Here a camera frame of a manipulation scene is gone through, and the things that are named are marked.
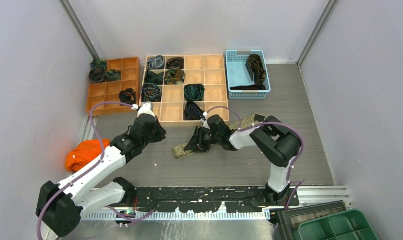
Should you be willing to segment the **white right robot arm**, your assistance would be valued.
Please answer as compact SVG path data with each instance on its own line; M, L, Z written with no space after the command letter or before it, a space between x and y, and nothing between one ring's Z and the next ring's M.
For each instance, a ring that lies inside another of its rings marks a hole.
M270 162L266 183L267 200L275 206L288 197L290 172L303 151L304 143L298 133L274 116L253 114L230 126L218 114L197 126L188 143L174 149L176 158L189 153L206 153L212 146L235 152L257 147Z

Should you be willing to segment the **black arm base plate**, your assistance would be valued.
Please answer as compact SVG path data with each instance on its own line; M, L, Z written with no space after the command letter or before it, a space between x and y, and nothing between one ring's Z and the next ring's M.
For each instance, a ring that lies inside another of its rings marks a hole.
M114 207L158 213L217 213L223 207L228 214L261 213L267 208L299 205L297 191L287 187L274 194L265 186L217 187L138 187L129 200Z

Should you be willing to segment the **green floral patterned tie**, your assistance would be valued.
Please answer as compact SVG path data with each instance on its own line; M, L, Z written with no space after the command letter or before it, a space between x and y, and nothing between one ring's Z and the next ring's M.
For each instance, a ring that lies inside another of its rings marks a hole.
M241 129L247 128L247 127L251 126L252 124L259 124L259 123L263 122L265 119L266 119L265 115L257 114L257 113L246 116L241 119ZM237 122L229 125L229 128L231 130L237 130L239 124L240 124L240 122L237 121ZM174 153L174 156L176 159L181 159L183 157L187 157L192 154L195 154L195 152L193 150L185 150L187 145L188 145L188 143L182 143L173 148L173 153Z

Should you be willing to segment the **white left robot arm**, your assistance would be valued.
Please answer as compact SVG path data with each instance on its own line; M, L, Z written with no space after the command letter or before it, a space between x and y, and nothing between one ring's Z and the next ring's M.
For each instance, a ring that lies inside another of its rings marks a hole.
M149 144L166 138L153 103L133 104L131 109L137 111L137 117L126 133L114 138L109 146L100 139L99 156L59 183L48 181L41 186L36 207L39 240L44 238L42 225L62 238L72 233L83 217L110 205L128 207L134 203L134 186L122 177L93 190L108 175L141 155Z

